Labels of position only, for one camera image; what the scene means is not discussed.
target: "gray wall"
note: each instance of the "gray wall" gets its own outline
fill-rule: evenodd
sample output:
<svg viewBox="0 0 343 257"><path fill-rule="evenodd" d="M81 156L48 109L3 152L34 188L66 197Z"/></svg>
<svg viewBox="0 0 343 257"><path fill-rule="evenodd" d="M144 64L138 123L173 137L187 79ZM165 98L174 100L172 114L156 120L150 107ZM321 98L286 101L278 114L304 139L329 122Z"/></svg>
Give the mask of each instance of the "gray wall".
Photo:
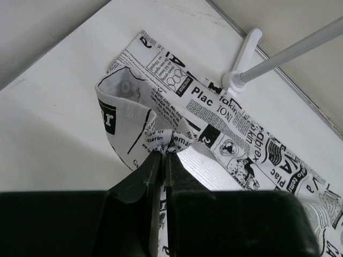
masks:
<svg viewBox="0 0 343 257"><path fill-rule="evenodd" d="M212 0L269 56L343 16L342 0ZM343 36L281 67L343 131Z"/></svg>
<svg viewBox="0 0 343 257"><path fill-rule="evenodd" d="M110 0L0 0L0 89Z"/></svg>

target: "black rectangle label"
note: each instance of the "black rectangle label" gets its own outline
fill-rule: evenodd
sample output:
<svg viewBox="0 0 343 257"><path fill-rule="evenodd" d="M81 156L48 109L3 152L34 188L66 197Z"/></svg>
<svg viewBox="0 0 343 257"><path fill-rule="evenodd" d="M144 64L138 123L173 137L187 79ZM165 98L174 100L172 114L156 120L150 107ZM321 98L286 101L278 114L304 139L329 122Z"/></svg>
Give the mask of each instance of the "black rectangle label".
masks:
<svg viewBox="0 0 343 257"><path fill-rule="evenodd" d="M202 134L199 136L199 141L205 143L208 148L211 148L219 135L220 131L208 124Z"/></svg>
<svg viewBox="0 0 343 257"><path fill-rule="evenodd" d="M116 130L116 108L99 100L105 130L114 135Z"/></svg>
<svg viewBox="0 0 343 257"><path fill-rule="evenodd" d="M184 80L182 85L178 88L176 91L176 94L181 97L184 92L189 88L189 85L193 82L193 79L190 76L187 76L187 78Z"/></svg>

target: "metal edge strip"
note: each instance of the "metal edge strip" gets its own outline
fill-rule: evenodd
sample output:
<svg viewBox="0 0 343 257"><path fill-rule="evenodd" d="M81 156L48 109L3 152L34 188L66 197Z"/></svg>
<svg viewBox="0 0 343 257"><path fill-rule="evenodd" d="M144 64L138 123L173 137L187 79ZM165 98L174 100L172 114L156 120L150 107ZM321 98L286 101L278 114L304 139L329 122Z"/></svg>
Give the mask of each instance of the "metal edge strip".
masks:
<svg viewBox="0 0 343 257"><path fill-rule="evenodd" d="M212 0L206 0L208 4L241 36L243 39L247 36L247 34L240 28L238 25L229 17L227 16L222 9L219 8ZM267 60L269 56L261 50L258 46L256 48L256 52L263 60ZM287 76L282 69L279 67L274 69L274 71L286 82L286 84L291 87L291 89L298 95L300 98L311 108L312 111L338 136L340 140L343 141L343 132L341 132L337 126L330 121L325 113L321 111L321 109L316 105L293 81Z"/></svg>

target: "white table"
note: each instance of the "white table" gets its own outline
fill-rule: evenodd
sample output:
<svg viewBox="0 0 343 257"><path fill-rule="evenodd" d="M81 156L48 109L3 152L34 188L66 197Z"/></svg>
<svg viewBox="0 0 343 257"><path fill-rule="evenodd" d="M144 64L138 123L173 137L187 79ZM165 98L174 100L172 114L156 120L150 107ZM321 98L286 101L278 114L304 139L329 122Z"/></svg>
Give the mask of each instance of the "white table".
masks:
<svg viewBox="0 0 343 257"><path fill-rule="evenodd" d="M107 142L94 86L142 29L218 84L242 44L204 0L110 2L0 92L0 190L107 189L129 173ZM274 72L238 101L342 183L343 142Z"/></svg>

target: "white pole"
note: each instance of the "white pole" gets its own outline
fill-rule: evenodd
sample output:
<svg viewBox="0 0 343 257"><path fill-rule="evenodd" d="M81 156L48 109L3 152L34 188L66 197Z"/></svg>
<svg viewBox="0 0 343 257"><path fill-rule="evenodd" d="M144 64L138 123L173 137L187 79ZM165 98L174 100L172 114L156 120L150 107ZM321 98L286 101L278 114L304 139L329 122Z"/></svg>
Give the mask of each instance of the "white pole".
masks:
<svg viewBox="0 0 343 257"><path fill-rule="evenodd" d="M246 72L241 73L240 80L243 83L247 83L248 81L261 76L262 74L280 66L285 62L292 60L316 47L319 47L320 45L334 39L341 34L343 34L343 16L328 24L324 28L321 28L313 34L296 42L278 54L272 56L268 60L265 60Z"/></svg>

